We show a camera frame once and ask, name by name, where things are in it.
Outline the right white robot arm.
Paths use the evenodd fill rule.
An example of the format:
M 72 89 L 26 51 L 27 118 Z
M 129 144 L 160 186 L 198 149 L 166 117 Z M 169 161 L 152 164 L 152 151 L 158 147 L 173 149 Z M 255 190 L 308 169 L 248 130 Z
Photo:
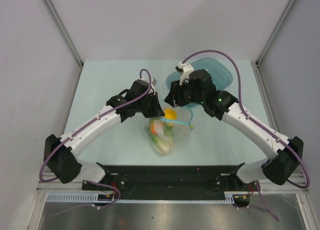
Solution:
M 268 179 L 284 185 L 299 165 L 304 143 L 299 137 L 288 138 L 263 122 L 254 119 L 240 100 L 225 90 L 216 89 L 211 75 L 204 69 L 176 69 L 179 80 L 170 84 L 164 101 L 172 107 L 197 104 L 212 118 L 234 127 L 258 146 L 266 158 L 242 163 L 232 173 L 231 186 L 242 191 L 249 183 Z

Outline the clear zip top bag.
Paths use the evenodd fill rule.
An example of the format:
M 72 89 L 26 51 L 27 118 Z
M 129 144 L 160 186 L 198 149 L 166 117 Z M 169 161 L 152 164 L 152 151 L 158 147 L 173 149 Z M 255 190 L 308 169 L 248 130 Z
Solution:
M 164 110 L 165 109 L 175 110 L 175 112 L 177 113 L 177 120 L 168 120 L 168 119 L 165 119 L 164 116 L 149 118 L 143 129 L 147 135 L 147 130 L 150 131 L 150 124 L 154 123 L 156 135 L 171 136 L 173 139 L 173 149 L 174 149 L 174 147 L 176 147 L 178 144 L 180 144 L 190 136 L 193 130 L 192 120 L 194 117 L 194 113 L 187 106 L 173 108 L 168 104 L 165 104 Z M 149 137 L 148 137 L 148 141 L 152 146 L 152 143 Z

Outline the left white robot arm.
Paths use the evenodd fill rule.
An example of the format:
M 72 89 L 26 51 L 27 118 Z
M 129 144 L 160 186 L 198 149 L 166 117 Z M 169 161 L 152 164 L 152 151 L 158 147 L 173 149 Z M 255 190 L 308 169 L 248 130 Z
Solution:
M 60 137 L 51 134 L 45 140 L 44 164 L 61 183 L 76 179 L 91 181 L 100 190 L 110 186 L 108 171 L 100 163 L 80 160 L 80 154 L 107 130 L 137 113 L 145 118 L 163 117 L 155 79 L 137 79 L 130 89 L 111 97 L 103 108 L 80 127 Z

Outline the yellow fake lemon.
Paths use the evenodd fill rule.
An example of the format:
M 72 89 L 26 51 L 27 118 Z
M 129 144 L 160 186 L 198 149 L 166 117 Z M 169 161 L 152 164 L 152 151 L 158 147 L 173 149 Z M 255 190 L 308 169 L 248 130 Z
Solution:
M 164 110 L 164 118 L 167 120 L 175 121 L 175 120 L 177 120 L 177 113 L 173 109 L 166 108 Z

